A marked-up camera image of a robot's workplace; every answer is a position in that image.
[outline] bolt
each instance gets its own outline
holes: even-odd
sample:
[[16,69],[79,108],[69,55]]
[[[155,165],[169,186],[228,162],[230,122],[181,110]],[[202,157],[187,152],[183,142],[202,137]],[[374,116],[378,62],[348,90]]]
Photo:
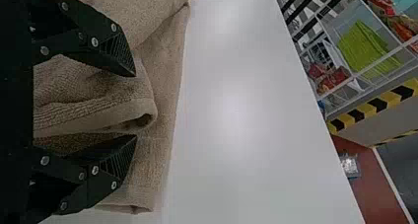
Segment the bolt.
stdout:
[[41,46],[40,47],[40,53],[47,56],[49,54],[49,49],[46,46]]
[[40,164],[43,166],[46,166],[49,164],[49,157],[48,156],[43,156],[42,159],[40,159]]
[[67,3],[62,2],[62,3],[61,3],[61,8],[62,8],[64,11],[68,11],[68,5],[67,5]]
[[79,175],[79,180],[82,181],[84,179],[84,177],[86,176],[85,173],[80,173]]
[[117,187],[117,182],[112,182],[111,183],[111,190],[115,190]]
[[68,202],[66,202],[66,201],[61,202],[61,204],[59,205],[59,209],[61,211],[65,211],[65,209],[67,209],[67,207],[68,207]]
[[99,46],[99,41],[95,37],[92,38],[92,45],[94,47],[98,47]]
[[99,173],[99,167],[98,166],[94,166],[92,168],[92,174],[93,176],[97,175]]
[[117,26],[116,26],[116,24],[111,24],[110,26],[111,26],[111,30],[112,30],[112,31],[114,31],[114,32],[116,32],[116,31],[117,31]]

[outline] hazard stripe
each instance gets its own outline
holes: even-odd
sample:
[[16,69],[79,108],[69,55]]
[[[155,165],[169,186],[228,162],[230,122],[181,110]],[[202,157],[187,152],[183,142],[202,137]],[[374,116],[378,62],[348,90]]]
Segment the hazard stripe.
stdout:
[[355,109],[339,115],[336,119],[329,120],[327,122],[328,129],[331,133],[336,134],[342,129],[372,117],[378,112],[393,108],[404,100],[416,96],[418,96],[418,79],[413,78],[357,106]]
[[416,134],[416,133],[418,133],[418,129],[412,129],[412,130],[409,130],[409,131],[404,132],[402,134],[399,134],[395,137],[388,138],[388,139],[386,139],[386,140],[384,140],[380,143],[377,143],[377,144],[374,145],[374,147],[379,147],[379,146],[385,145],[389,142],[393,142],[393,141],[396,141],[398,139],[401,139],[401,138],[404,138],[404,137],[407,137],[407,136],[410,136],[410,135],[413,135],[413,134]]
[[371,117],[378,112],[378,110],[370,104],[362,104],[358,106],[357,111],[363,113],[365,118]]
[[333,120],[331,122],[331,124],[335,126],[335,129],[337,131],[339,131],[341,129],[344,129],[344,123],[341,120],[339,120],[338,118],[336,118],[335,120]]
[[332,123],[328,122],[326,126],[331,134],[337,134],[337,128]]
[[392,92],[394,92],[397,95],[400,95],[401,98],[400,100],[403,101],[405,99],[408,99],[410,97],[412,97],[414,95],[414,90],[407,88],[405,86],[399,86],[393,90],[391,90]]
[[360,121],[360,120],[362,120],[362,119],[365,118],[365,115],[362,112],[360,112],[359,110],[357,110],[357,109],[354,109],[354,110],[348,112],[348,114],[350,114],[351,116],[353,116],[354,117],[354,120],[356,122],[358,122],[358,121]]
[[395,94],[394,92],[385,92],[382,93],[379,98],[386,102],[388,108],[393,108],[400,104],[402,96]]
[[344,127],[349,127],[356,122],[354,117],[347,113],[341,114],[338,119],[344,123]]
[[387,108],[387,102],[383,101],[382,99],[375,98],[368,102],[369,105],[372,105],[376,108],[376,112],[381,112]]

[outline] folded towel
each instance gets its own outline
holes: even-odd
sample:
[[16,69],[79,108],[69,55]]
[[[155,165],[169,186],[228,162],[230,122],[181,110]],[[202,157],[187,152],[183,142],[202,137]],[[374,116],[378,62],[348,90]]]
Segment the folded towel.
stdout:
[[[187,0],[81,0],[117,21],[131,49]],[[126,79],[63,56],[35,68],[35,137],[97,130],[137,130],[157,115],[140,57],[137,77]]]
[[[127,177],[120,189],[96,206],[98,209],[137,214],[154,208],[171,154],[188,15],[189,7],[184,6],[138,49],[154,88],[159,115],[152,125],[136,133],[139,139]],[[42,137],[35,140],[35,146],[66,155],[118,137],[121,132],[124,130]]]
[[[62,56],[38,65],[35,146],[65,155],[123,133],[138,134],[124,184],[98,208],[133,214],[152,211],[172,146],[189,13],[188,7],[181,5],[187,0],[165,0],[171,7],[160,10],[153,4],[161,0],[143,0],[148,4],[142,7],[138,7],[142,4],[137,3],[140,0],[82,1],[93,3],[122,26],[133,52],[137,77],[122,78]],[[118,13],[106,6],[116,6]],[[155,31],[171,14],[175,15]]]

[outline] white table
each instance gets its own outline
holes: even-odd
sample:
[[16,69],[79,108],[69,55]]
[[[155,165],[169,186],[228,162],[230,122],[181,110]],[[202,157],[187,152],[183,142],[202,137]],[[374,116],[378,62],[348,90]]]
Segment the white table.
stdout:
[[364,223],[275,0],[193,0],[161,207],[45,223]]

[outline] red floor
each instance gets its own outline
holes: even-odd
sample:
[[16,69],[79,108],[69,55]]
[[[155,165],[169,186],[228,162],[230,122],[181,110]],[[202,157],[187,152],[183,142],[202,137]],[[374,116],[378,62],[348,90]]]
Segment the red floor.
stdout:
[[366,223],[409,223],[372,149],[337,136],[332,136],[332,140],[338,152],[345,149],[350,155],[358,154],[362,177],[353,181],[351,188]]

